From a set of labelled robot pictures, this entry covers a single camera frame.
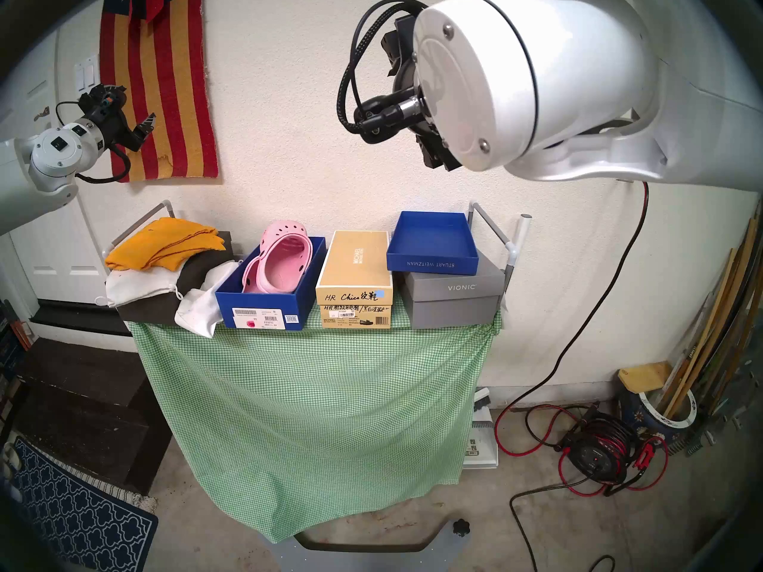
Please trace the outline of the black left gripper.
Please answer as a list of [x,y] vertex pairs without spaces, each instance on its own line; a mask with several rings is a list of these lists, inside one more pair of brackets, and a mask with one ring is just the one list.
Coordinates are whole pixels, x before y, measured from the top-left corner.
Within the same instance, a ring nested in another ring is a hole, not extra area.
[[137,124],[135,130],[128,126],[122,108],[127,102],[125,89],[92,89],[79,96],[83,117],[98,128],[101,136],[96,138],[98,150],[117,144],[132,152],[138,152],[154,131],[156,114],[150,113]]

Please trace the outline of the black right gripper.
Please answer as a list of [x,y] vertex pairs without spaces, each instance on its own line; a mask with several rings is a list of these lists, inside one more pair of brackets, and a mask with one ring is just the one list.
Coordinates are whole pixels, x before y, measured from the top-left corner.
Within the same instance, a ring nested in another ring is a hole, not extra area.
[[447,145],[433,125],[428,123],[428,109],[424,93],[420,87],[417,64],[414,59],[414,25],[416,16],[405,15],[396,18],[395,29],[385,33],[381,47],[387,55],[391,68],[387,76],[393,79],[392,92],[413,88],[421,103],[421,112],[416,117],[409,117],[406,123],[398,120],[389,123],[389,128],[415,128],[416,140],[421,148],[424,165],[430,169],[444,167],[448,172],[462,167],[451,154]]

